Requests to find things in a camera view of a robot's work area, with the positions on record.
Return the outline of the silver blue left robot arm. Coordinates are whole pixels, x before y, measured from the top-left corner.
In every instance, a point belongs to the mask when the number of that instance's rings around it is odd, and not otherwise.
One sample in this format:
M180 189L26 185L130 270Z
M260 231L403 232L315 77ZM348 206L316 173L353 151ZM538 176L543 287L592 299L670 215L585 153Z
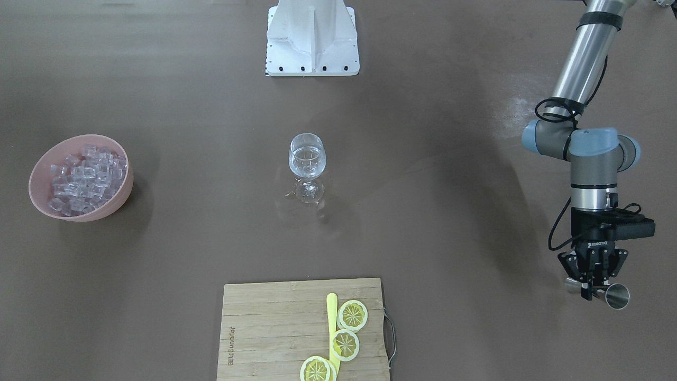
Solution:
M567 161L571 197L571 238L558 251L569 291L587 301L597 298L614 310L629 302L628 288L613 284L628 258L617 241L652 237L655 222L632 203L619 207L617 174L640 159L641 148L614 128L579 127L606 73L608 53L633 1L589 1L552 95L535 106L537 118L523 130L525 149Z

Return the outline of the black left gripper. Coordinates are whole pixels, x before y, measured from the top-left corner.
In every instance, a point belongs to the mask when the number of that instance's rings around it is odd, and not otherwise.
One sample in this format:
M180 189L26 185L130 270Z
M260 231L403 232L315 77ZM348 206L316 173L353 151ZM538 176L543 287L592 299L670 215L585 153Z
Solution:
M591 212L571 209L571 235L574 252L557 256L566 272L565 290L590 301L589 280L600 280L600 289L611 286L609 278L617 277L628 258L626 249L616 249L609 240L610 211Z

